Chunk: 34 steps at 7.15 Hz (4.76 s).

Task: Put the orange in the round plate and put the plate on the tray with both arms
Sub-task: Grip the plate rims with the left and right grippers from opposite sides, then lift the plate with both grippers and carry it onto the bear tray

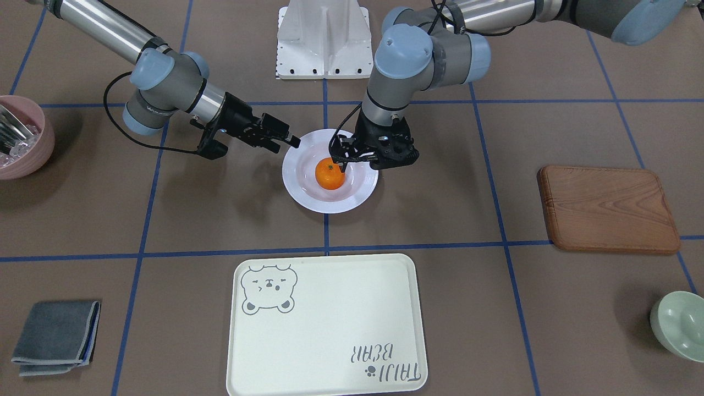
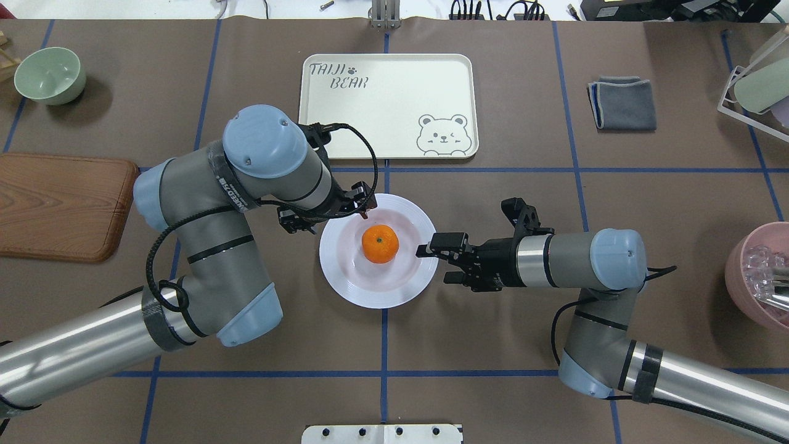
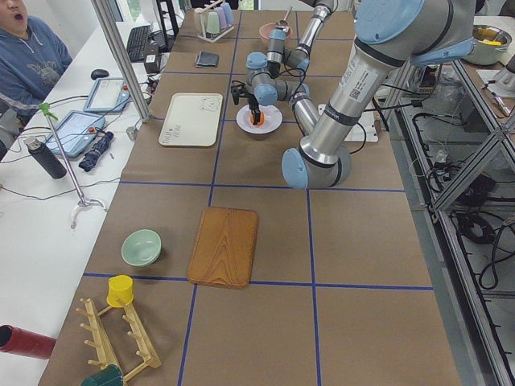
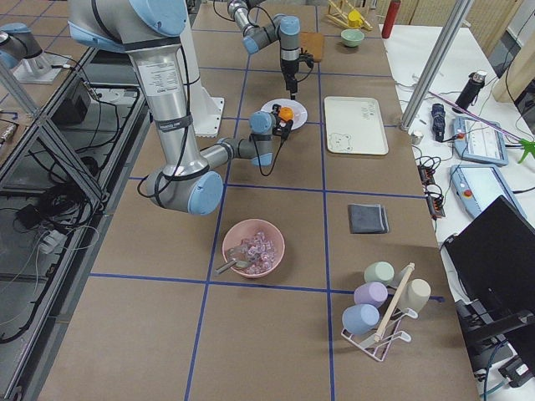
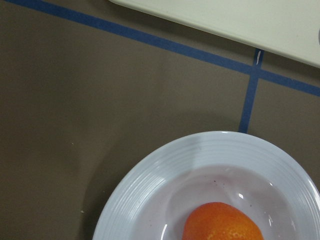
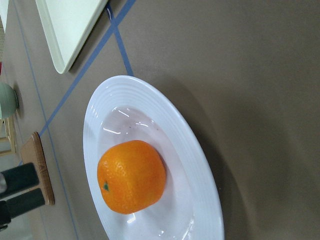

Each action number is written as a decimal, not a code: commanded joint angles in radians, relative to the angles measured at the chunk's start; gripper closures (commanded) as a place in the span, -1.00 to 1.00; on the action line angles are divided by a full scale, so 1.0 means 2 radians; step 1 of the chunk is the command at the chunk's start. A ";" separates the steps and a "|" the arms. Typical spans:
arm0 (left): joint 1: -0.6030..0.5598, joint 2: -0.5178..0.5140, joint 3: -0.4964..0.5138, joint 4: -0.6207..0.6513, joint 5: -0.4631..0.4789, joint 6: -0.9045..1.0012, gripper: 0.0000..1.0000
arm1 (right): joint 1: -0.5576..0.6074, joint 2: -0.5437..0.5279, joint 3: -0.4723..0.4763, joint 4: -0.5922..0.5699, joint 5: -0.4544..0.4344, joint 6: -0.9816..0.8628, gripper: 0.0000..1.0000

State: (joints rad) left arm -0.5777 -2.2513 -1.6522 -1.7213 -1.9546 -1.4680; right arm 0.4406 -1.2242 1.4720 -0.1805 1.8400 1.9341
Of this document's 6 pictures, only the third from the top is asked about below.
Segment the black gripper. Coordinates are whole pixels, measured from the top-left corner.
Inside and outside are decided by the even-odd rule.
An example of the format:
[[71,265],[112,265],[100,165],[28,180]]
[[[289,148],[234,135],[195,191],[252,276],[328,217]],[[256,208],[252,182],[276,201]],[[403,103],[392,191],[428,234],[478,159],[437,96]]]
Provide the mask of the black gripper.
[[253,125],[261,125],[262,124],[262,113],[259,109],[259,104],[256,97],[249,93],[247,96],[249,102],[249,109],[252,112],[252,124]]

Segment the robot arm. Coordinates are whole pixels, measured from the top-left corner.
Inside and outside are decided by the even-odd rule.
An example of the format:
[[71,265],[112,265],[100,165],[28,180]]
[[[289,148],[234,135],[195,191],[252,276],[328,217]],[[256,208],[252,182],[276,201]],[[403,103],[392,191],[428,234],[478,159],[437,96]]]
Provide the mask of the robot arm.
[[331,15],[337,10],[338,2],[333,0],[303,1],[311,6],[313,14],[293,50],[286,47],[286,33],[290,30],[286,21],[276,22],[269,35],[268,49],[266,53],[267,71],[272,79],[279,77],[281,66],[306,72],[310,64],[311,49],[319,33]]
[[299,45],[284,46],[276,29],[268,52],[246,60],[245,96],[261,106],[288,101],[303,133],[299,146],[282,156],[282,175],[294,189],[333,187],[351,170],[344,139],[356,125],[385,78],[405,62],[441,64],[473,49],[473,1],[363,1],[355,16],[354,55],[322,113],[304,83],[281,80],[281,65],[300,72],[309,67],[312,45],[336,11],[333,1],[311,1],[313,15]]

